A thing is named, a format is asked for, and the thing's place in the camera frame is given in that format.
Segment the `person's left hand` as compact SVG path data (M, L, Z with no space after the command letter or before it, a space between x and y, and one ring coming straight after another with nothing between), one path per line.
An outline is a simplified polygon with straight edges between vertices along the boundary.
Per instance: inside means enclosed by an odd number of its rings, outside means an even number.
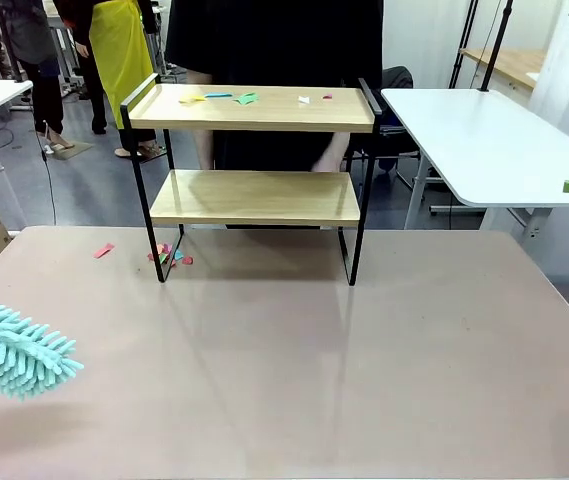
M320 159L313 165L313 172L335 173L340 169L341 158L329 149L325 150Z

